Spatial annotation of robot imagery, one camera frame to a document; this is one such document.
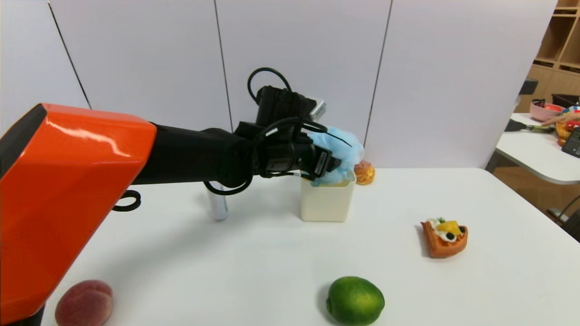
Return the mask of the person's bare hand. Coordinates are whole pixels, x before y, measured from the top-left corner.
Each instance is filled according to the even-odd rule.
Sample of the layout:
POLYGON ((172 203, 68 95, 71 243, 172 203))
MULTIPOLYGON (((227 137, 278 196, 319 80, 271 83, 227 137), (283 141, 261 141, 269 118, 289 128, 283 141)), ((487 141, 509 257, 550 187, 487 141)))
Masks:
POLYGON ((573 112, 569 114, 558 115, 556 117, 551 117, 548 120, 542 122, 542 126, 550 126, 558 123, 568 123, 570 120, 580 120, 580 112, 573 112))

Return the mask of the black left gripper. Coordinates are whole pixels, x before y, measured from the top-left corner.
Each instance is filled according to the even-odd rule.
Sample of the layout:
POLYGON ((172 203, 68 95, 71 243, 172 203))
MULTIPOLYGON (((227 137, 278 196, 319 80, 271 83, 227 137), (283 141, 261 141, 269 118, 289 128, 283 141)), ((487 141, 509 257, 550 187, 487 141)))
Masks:
POLYGON ((296 142, 270 142, 266 145, 266 178, 298 176, 314 181, 340 167, 341 159, 317 146, 309 137, 296 142))

